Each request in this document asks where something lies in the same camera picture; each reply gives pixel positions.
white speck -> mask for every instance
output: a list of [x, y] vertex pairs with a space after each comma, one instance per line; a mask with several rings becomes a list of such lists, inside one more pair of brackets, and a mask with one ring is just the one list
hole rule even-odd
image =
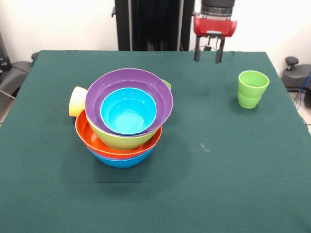
[[210, 153], [210, 151], [202, 143], [200, 143], [200, 145], [205, 152]]

orange bowl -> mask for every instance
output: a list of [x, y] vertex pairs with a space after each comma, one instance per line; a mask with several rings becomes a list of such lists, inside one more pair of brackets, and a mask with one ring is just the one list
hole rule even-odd
[[132, 150], [115, 150], [103, 143], [92, 130], [87, 120], [85, 110], [83, 110], [76, 119], [76, 131], [83, 143], [99, 156], [110, 159], [129, 159], [139, 156], [151, 149], [161, 137], [162, 126], [157, 130], [152, 138]]

green cup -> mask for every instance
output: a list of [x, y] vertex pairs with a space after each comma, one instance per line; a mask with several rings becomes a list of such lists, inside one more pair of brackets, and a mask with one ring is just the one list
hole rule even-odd
[[269, 83], [269, 78], [258, 71], [247, 70], [239, 74], [239, 105], [243, 108], [255, 108]]

white wall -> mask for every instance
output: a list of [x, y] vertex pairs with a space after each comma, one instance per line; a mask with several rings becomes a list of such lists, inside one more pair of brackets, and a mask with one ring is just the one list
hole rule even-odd
[[118, 50], [114, 0], [0, 0], [12, 61], [40, 50]]
[[[12, 61], [43, 49], [117, 50], [113, 6], [114, 0], [0, 0], [0, 30]], [[310, 9], [309, 0], [236, 0], [238, 27], [225, 50], [266, 51], [279, 73], [288, 55], [311, 63]], [[190, 49], [194, 42], [192, 32]]]

yellow cup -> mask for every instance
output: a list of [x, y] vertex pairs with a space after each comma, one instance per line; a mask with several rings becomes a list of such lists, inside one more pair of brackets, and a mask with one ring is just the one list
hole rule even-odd
[[72, 92], [69, 102], [69, 116], [77, 117], [84, 109], [84, 103], [86, 101], [87, 90], [76, 86]]

